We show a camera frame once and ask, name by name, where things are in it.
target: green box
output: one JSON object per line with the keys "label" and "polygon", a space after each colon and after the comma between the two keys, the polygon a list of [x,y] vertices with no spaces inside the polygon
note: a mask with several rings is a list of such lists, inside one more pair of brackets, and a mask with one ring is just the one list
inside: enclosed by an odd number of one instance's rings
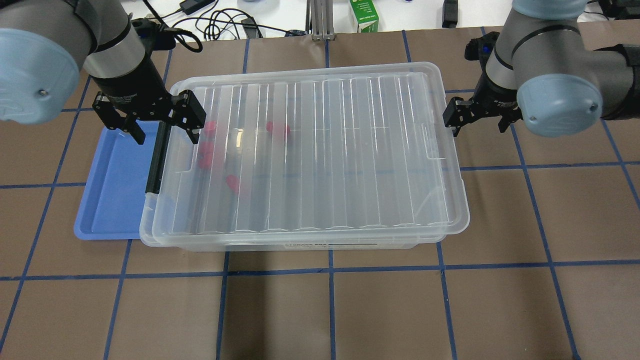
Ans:
{"label": "green box", "polygon": [[359,33],[377,33],[380,17],[373,0],[349,0],[353,23]]}

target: light blue joint cap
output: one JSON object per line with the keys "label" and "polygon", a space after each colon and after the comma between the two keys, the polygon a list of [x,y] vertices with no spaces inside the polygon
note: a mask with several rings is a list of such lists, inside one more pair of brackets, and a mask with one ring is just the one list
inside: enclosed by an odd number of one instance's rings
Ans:
{"label": "light blue joint cap", "polygon": [[586,0],[513,0],[517,12],[545,20],[574,19],[584,11]]}
{"label": "light blue joint cap", "polygon": [[566,74],[532,78],[518,89],[522,118],[532,133],[555,138],[579,133],[602,116],[602,95],[585,79]]}
{"label": "light blue joint cap", "polygon": [[0,29],[0,120],[55,119],[78,85],[79,69],[62,46],[40,35]]}

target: translucent lid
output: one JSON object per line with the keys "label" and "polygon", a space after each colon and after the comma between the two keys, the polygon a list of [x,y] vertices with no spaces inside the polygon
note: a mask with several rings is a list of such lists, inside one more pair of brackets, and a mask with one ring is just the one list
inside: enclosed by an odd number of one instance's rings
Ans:
{"label": "translucent lid", "polygon": [[191,78],[172,93],[185,89],[207,120],[196,146],[171,133],[149,245],[434,242],[468,225],[431,63]]}

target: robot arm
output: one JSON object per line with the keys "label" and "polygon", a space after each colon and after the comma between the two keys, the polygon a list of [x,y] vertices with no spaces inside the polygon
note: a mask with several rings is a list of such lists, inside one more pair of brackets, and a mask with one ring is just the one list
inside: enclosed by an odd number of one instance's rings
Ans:
{"label": "robot arm", "polygon": [[[143,43],[136,30],[153,36]],[[0,120],[54,119],[84,65],[102,90],[93,109],[106,127],[142,144],[136,121],[161,120],[197,143],[205,111],[189,90],[169,94],[150,59],[149,41],[172,31],[131,22],[118,0],[0,0]]]}
{"label": "robot arm", "polygon": [[533,133],[578,133],[598,119],[640,116],[640,46],[587,51],[577,28],[585,0],[514,0],[500,36],[473,39],[468,60],[483,74],[469,101],[453,98],[445,124],[501,116],[501,132],[524,119]]}

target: blue tray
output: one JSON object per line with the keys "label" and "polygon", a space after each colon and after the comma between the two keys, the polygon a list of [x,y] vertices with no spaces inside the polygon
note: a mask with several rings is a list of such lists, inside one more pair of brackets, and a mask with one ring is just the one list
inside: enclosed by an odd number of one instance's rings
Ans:
{"label": "blue tray", "polygon": [[145,187],[157,122],[140,122],[144,145],[131,135],[104,129],[95,150],[74,232],[82,240],[140,238]]}

